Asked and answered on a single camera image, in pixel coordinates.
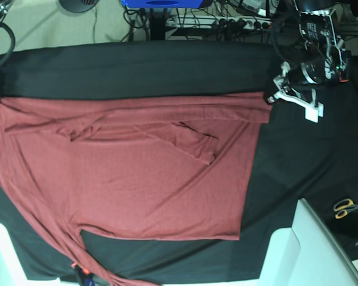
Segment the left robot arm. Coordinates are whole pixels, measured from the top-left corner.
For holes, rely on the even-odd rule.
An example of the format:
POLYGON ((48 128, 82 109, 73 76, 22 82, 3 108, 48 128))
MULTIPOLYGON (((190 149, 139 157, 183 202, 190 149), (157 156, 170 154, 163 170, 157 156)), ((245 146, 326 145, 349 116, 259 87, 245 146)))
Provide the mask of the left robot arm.
POLYGON ((272 24, 270 39, 282 59, 281 73, 273 79, 268 104, 282 100, 300 106, 317 107, 316 91, 346 83, 350 77, 351 52, 338 34, 335 1, 292 1, 292 7, 272 24), (293 20, 299 41, 281 46, 279 36, 286 22, 293 20))

